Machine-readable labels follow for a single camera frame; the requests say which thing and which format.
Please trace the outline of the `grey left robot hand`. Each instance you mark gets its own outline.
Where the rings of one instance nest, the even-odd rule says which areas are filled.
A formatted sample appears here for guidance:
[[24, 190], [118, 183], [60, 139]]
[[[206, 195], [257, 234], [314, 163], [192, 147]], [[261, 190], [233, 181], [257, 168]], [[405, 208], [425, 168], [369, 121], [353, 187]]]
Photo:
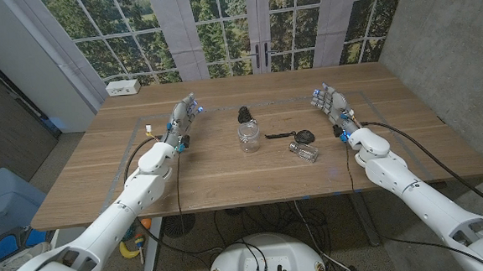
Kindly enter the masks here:
[[166, 125], [167, 132], [161, 141], [171, 145], [178, 152], [187, 149], [190, 145], [187, 139], [190, 125], [203, 110], [203, 107], [198, 107], [195, 94], [191, 92], [174, 106]]

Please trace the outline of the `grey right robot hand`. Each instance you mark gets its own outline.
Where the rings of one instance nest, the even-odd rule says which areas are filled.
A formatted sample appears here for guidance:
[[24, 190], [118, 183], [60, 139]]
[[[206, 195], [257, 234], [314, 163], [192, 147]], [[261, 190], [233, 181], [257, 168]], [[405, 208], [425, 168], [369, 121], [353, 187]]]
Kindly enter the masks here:
[[322, 84], [321, 90], [314, 90], [311, 104], [327, 115], [333, 126], [333, 134], [343, 142], [347, 142], [353, 132], [362, 127], [355, 117], [355, 112], [343, 94], [334, 87]]

